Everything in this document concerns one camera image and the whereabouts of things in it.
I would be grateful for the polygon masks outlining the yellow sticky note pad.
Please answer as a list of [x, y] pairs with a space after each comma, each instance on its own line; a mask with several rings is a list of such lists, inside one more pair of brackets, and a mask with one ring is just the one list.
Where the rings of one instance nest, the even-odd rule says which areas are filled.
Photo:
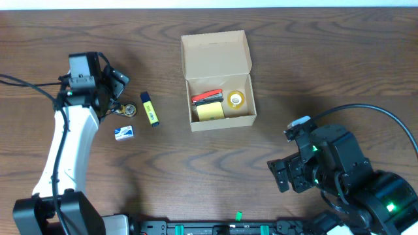
[[212, 102], [197, 106], [197, 115], [199, 121], [210, 121], [225, 118], [221, 102]]

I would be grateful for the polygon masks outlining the brown cardboard box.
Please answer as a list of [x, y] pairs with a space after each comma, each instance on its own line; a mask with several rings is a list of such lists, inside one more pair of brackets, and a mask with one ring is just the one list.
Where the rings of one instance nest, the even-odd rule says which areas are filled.
[[[182, 71], [185, 79], [189, 124], [193, 132], [253, 125], [257, 110], [250, 76], [252, 61], [245, 31], [228, 31], [181, 36]], [[224, 119], [199, 121], [191, 98], [222, 89]], [[245, 96], [240, 109], [228, 105], [228, 94]]]

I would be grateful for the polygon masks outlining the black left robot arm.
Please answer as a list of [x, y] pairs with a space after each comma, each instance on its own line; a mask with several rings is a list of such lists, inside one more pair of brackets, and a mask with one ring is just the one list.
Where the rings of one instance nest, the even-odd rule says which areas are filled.
[[90, 149], [107, 113], [129, 81], [97, 60], [71, 59], [54, 104], [54, 137], [30, 198], [19, 199], [13, 218], [20, 234], [130, 234], [129, 217], [102, 216], [86, 196]]

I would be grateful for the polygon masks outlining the yellow clear tape roll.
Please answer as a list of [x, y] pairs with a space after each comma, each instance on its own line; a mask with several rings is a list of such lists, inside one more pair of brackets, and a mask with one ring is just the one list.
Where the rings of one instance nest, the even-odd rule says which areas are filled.
[[240, 91], [232, 91], [228, 94], [228, 105], [232, 109], [240, 109], [244, 104], [245, 96]]

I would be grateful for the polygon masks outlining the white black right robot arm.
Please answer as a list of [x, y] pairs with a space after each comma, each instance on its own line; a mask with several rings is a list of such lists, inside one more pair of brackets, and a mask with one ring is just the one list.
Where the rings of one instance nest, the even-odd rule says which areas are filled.
[[278, 189], [317, 187], [336, 197], [335, 208], [374, 234], [417, 233], [417, 193], [398, 174], [374, 170], [342, 125], [297, 125], [285, 132], [298, 151], [267, 163]]

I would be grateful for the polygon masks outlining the correction tape dispenser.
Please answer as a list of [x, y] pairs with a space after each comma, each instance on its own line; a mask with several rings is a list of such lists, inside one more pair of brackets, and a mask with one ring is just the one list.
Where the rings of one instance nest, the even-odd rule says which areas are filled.
[[137, 113], [137, 107], [133, 103], [127, 103], [127, 104], [118, 104], [115, 107], [111, 108], [109, 110], [110, 114], [116, 114], [119, 116], [132, 118]]

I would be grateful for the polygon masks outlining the yellow highlighter blue cap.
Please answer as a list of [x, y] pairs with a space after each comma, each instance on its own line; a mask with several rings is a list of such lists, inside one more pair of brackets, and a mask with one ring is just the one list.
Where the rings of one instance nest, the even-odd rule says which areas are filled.
[[142, 101], [142, 104], [144, 106], [144, 109], [146, 111], [148, 120], [150, 121], [150, 124], [152, 127], [156, 127], [159, 125], [159, 119], [157, 117], [157, 114], [155, 112], [155, 109], [153, 107], [152, 101], [150, 99], [150, 96], [148, 92], [143, 92], [140, 94], [140, 98]]

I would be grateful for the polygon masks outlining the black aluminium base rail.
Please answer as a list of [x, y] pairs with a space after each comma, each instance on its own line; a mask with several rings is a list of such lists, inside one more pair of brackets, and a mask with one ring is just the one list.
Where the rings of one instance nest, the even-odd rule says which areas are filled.
[[138, 235], [279, 235], [327, 234], [335, 224], [324, 218], [279, 221], [241, 222], [138, 222], [126, 215], [103, 217], [107, 234]]

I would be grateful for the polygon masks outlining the blue white staples box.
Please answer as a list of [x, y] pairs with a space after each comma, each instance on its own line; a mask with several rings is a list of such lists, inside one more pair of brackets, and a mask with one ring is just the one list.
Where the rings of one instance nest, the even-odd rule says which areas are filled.
[[114, 137], [117, 141], [132, 138], [134, 135], [133, 127], [131, 125], [114, 129]]

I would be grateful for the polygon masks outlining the small green clip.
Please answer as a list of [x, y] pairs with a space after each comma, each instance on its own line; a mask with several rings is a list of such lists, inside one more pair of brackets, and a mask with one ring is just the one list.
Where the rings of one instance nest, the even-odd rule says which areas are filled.
[[235, 221], [241, 221], [241, 219], [242, 219], [242, 212], [238, 211], [236, 213]]

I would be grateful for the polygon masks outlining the red black stapler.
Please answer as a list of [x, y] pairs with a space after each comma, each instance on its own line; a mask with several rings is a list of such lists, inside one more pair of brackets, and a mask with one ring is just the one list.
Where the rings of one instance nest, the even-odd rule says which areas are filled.
[[223, 90], [215, 89], [195, 95], [191, 98], [191, 103], [194, 106], [199, 106], [203, 104], [209, 104], [212, 102], [221, 102], [223, 101]]

